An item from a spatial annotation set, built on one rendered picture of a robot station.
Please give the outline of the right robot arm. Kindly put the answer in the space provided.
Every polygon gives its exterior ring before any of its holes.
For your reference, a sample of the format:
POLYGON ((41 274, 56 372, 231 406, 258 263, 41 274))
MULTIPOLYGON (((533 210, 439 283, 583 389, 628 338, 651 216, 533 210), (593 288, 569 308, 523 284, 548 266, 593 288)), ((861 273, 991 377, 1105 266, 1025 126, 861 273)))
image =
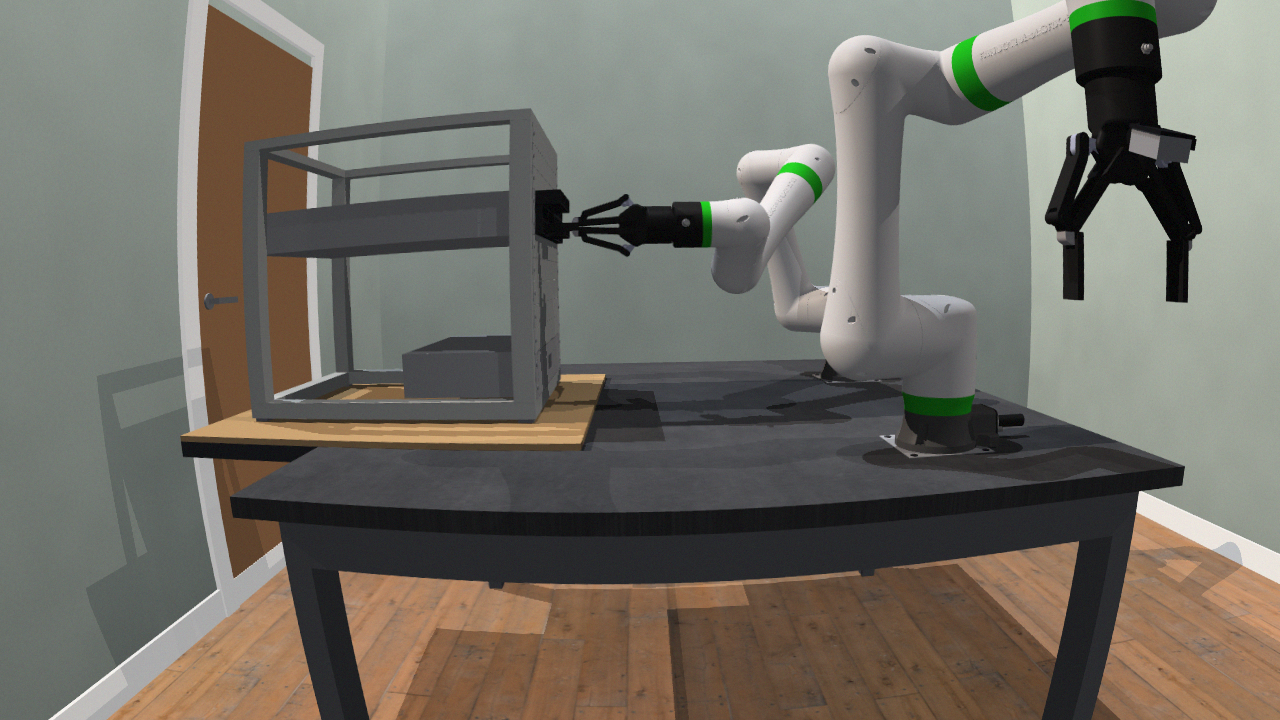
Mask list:
POLYGON ((746 199, 672 202, 675 249, 716 249, 710 273, 728 293, 753 290, 768 264, 780 324, 820 333, 829 286, 812 284, 794 225, 833 181, 835 159, 815 143, 753 151, 737 178, 746 199))

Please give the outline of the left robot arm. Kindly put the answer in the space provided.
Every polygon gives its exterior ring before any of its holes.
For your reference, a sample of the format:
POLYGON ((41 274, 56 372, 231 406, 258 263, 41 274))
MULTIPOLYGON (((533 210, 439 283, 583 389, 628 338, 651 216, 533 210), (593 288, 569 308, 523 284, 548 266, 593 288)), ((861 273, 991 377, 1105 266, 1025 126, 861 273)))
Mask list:
POLYGON ((1062 0, 943 51, 870 35, 836 47, 828 77, 837 217, 820 348, 829 366, 851 380, 906 377, 896 446, 963 454, 998 447, 1004 427, 1024 424, 1023 414, 998 415, 972 404, 977 309, 952 296, 900 295, 905 117, 961 126, 1073 69, 1083 88, 1117 74, 1147 76, 1156 85, 1162 78, 1158 38, 1196 29, 1216 3, 1062 0))

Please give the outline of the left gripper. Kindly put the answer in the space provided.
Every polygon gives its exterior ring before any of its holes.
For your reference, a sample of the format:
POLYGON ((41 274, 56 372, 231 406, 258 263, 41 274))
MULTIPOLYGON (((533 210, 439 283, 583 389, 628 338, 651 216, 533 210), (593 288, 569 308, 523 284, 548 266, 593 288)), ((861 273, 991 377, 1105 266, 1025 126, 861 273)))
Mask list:
POLYGON ((1102 76, 1085 82, 1084 88, 1092 137, 1085 132, 1068 136, 1066 158, 1044 214, 1062 243, 1062 299, 1084 300, 1084 232, 1079 231, 1108 184, 1124 182, 1144 193, 1169 234, 1166 302, 1188 304, 1189 251, 1202 225, 1180 163, 1130 152, 1126 143, 1130 123, 1158 126, 1155 79, 1102 76), (1091 154, 1094 167, 1076 195, 1091 154))

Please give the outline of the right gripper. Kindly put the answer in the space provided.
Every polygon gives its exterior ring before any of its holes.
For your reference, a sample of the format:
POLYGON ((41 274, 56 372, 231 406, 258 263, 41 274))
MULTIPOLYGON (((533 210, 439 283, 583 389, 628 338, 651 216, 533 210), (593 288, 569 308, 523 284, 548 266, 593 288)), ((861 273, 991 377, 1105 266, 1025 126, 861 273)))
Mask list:
POLYGON ((634 204, 628 199, 628 193, 625 193, 618 200, 612 202, 602 204, 596 208, 590 208, 584 210, 581 217, 573 217, 572 223, 549 223, 545 224, 545 232, 568 232, 572 231, 573 236, 581 236, 582 242, 593 243, 604 249, 612 249, 620 251, 626 258, 635 246, 641 243, 672 243, 673 240, 673 219, 671 206, 641 206, 634 204), (605 217, 605 218, 593 218, 598 213, 611 210, 613 208, 628 206, 620 217, 605 217), (620 228, 609 227, 582 227, 582 225, 605 225, 605 224, 618 224, 620 228), (579 227, 581 225, 581 227, 579 227), (596 240, 588 237, 588 233, 594 234, 620 234, 621 238, 627 241, 630 245, 620 246, 618 243, 611 243, 603 240, 596 240))

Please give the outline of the grey metal open frame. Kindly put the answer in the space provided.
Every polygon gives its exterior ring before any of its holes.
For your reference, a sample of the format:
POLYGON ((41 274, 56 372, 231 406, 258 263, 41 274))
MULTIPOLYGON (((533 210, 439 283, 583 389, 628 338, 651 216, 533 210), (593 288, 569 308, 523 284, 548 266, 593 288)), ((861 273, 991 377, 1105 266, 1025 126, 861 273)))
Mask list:
POLYGON ((557 190, 556 154, 531 108, 390 120, 244 142, 243 292, 252 418, 256 421, 534 423, 561 380, 558 243, 535 234, 535 191, 554 190, 554 186, 557 190), (343 170, 287 150, 484 126, 509 126, 509 155, 343 170), (268 159, 330 178, 332 206, 268 213, 268 159), (349 179, 500 165, 509 165, 509 191, 349 204, 349 179), (504 236, 508 237, 500 240, 504 236), (488 249, 509 247, 511 340, 476 345, 507 334, 452 336, 402 354, 403 369, 355 370, 349 258, 367 249, 358 256, 370 256, 392 243, 376 255, 394 252, 408 243, 398 252, 411 252, 428 243, 416 251, 426 252, 451 240, 454 241, 436 251, 454 250, 472 240, 476 241, 465 249, 480 249, 495 240, 500 241, 488 249), (338 258, 344 252, 348 254, 338 258), (324 258, 329 254, 337 372, 274 395, 268 256, 324 258), (458 347, 465 345, 475 346, 458 347), (352 384, 404 384, 404 398, 308 400, 352 384), (515 401, 495 398, 513 395, 515 401))

